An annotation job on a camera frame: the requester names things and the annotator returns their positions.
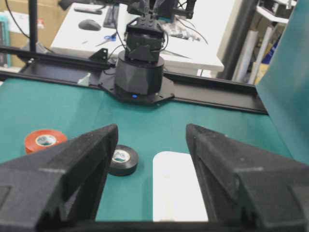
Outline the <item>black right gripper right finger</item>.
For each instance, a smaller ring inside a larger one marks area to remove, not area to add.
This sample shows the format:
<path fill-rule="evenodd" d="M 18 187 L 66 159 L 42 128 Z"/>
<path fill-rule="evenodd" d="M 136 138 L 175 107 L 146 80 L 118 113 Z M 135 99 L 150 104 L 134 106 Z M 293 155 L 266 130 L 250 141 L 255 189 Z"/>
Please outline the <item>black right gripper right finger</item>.
<path fill-rule="evenodd" d="M 186 142 L 210 222 L 265 232 L 309 229 L 309 166 L 196 124 Z"/>

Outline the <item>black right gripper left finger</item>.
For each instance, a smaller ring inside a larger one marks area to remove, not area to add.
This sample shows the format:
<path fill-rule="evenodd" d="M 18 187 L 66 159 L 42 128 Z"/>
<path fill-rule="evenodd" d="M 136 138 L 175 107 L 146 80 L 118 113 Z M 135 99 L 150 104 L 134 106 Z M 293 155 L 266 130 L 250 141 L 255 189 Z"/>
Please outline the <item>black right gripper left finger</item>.
<path fill-rule="evenodd" d="M 115 124 L 0 165 L 3 232 L 99 232 L 95 222 L 118 142 Z"/>

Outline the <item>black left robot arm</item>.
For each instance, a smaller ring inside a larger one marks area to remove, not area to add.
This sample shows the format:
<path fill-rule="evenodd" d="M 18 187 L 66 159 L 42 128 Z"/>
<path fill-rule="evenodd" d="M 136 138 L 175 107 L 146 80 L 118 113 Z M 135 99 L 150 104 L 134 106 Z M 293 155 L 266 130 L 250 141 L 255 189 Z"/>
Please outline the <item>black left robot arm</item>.
<path fill-rule="evenodd" d="M 153 8 L 149 1 L 140 0 L 139 17 L 126 25 L 126 45 L 118 55 L 114 76 L 115 96 L 128 102 L 154 104 L 174 98 L 174 83 L 163 76 L 165 50 L 169 36 L 160 26 L 162 0 Z"/>

